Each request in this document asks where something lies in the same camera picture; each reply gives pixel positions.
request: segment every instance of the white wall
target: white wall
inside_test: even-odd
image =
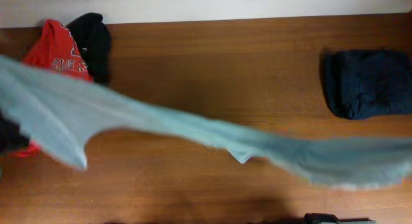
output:
[[[86,13],[105,23],[146,23],[408,12],[412,0],[0,0],[0,28],[62,23]]]

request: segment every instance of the stretched fabric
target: stretched fabric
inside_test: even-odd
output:
[[[331,187],[387,187],[412,170],[412,138],[296,140],[145,104],[2,56],[0,74],[1,111],[20,123],[44,152],[80,169],[87,167],[84,146],[89,138],[126,127],[224,148],[241,163],[251,156],[268,157],[291,173]]]

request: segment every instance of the navy blue folded garment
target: navy blue folded garment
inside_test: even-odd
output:
[[[352,50],[326,54],[328,106],[350,120],[412,113],[412,70],[406,53]]]

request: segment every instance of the wooden surface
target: wooden surface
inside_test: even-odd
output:
[[[409,14],[116,24],[111,87],[146,102],[300,138],[412,136],[412,116],[347,121],[324,101],[329,50],[412,53]],[[0,30],[19,58],[40,29]],[[261,158],[161,136],[108,131],[87,146],[89,169],[47,156],[2,158],[0,223],[247,223],[303,216],[410,223],[412,183],[342,192],[308,185]]]

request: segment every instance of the black garment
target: black garment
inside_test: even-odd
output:
[[[326,96],[331,111],[358,120],[412,113],[412,67],[406,53],[352,50],[327,54]]]
[[[72,21],[67,28],[75,39],[93,80],[96,83],[108,85],[110,80],[108,55],[111,48],[111,36],[102,21],[102,15],[88,13]]]
[[[29,139],[19,132],[19,126],[3,118],[0,114],[0,155],[25,149]]]

